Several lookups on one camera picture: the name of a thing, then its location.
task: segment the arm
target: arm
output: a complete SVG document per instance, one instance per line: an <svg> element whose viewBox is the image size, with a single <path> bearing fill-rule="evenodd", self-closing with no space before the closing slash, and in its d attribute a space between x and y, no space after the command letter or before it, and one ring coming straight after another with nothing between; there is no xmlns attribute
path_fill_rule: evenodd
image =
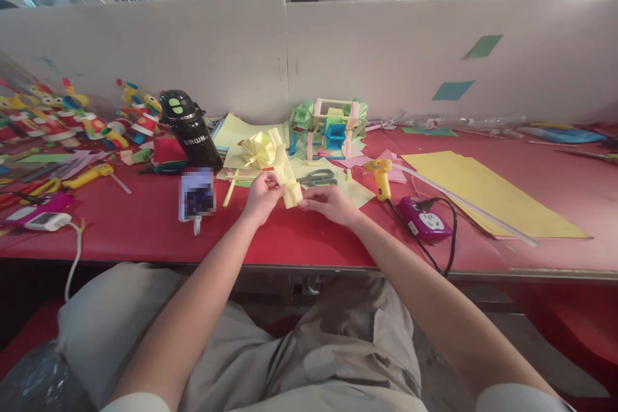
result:
<svg viewBox="0 0 618 412"><path fill-rule="evenodd" d="M460 374L476 400L489 386L517 383L556 392L466 296L403 243L354 208L336 187L316 187L299 206L349 227L391 282L412 318Z"/></svg>
<svg viewBox="0 0 618 412"><path fill-rule="evenodd" d="M136 392L154 393L172 412L212 333L258 227L285 187L263 172L251 185L240 219L204 258L146 333L110 402Z"/></svg>

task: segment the knee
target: knee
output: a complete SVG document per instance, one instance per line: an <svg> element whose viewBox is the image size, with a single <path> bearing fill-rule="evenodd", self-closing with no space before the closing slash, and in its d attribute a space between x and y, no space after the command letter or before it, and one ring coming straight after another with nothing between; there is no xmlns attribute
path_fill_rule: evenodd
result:
<svg viewBox="0 0 618 412"><path fill-rule="evenodd" d="M92 279L58 313L59 338L104 336L124 322L154 317L181 277L145 263L121 263Z"/></svg>

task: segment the white charger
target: white charger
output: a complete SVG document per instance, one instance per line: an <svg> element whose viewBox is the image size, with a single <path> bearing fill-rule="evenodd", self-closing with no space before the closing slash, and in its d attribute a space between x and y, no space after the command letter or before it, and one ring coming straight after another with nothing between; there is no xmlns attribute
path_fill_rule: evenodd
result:
<svg viewBox="0 0 618 412"><path fill-rule="evenodd" d="M71 221L71 216L65 212L42 212L34 219L26 222L24 227L29 230L55 232Z"/></svg>

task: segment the phone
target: phone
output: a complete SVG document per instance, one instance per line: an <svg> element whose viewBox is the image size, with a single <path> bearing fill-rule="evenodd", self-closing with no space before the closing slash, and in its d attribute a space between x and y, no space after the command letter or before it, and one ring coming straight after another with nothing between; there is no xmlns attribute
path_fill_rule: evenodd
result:
<svg viewBox="0 0 618 412"><path fill-rule="evenodd" d="M216 210L216 204L214 172L211 168L194 168L182 174L179 220L188 221L209 216Z"/></svg>

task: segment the white sleeve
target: white sleeve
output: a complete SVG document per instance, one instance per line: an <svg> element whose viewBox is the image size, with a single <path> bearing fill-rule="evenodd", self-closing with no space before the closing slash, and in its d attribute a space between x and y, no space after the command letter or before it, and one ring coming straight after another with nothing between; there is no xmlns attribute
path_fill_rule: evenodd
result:
<svg viewBox="0 0 618 412"><path fill-rule="evenodd" d="M169 412L169 407L152 393L132 393L110 402L101 412Z"/></svg>
<svg viewBox="0 0 618 412"><path fill-rule="evenodd" d="M476 401L476 412L569 412L566 402L515 383L490 386Z"/></svg>

